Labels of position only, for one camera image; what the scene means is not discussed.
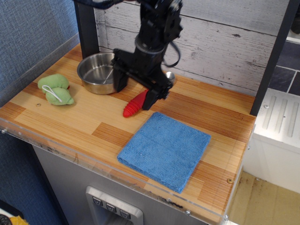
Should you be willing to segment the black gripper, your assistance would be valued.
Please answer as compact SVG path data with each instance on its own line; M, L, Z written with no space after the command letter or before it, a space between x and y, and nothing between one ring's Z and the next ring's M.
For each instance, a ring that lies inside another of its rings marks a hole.
M133 53L114 49L113 53L113 82L116 92L122 91L131 77L149 89L143 110L149 110L158 100L168 97L173 84L161 69L165 49L151 52L136 48Z

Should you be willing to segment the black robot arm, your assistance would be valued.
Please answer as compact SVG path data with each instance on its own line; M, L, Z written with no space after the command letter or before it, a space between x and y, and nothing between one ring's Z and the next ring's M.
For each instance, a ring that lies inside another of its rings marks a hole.
M178 50L173 41L183 30L180 25L181 0L140 1L141 27L135 38L133 53L114 49L113 82L122 91L132 78L148 89L142 108L149 110L157 100L165 99L173 84L162 71L161 64L168 45Z

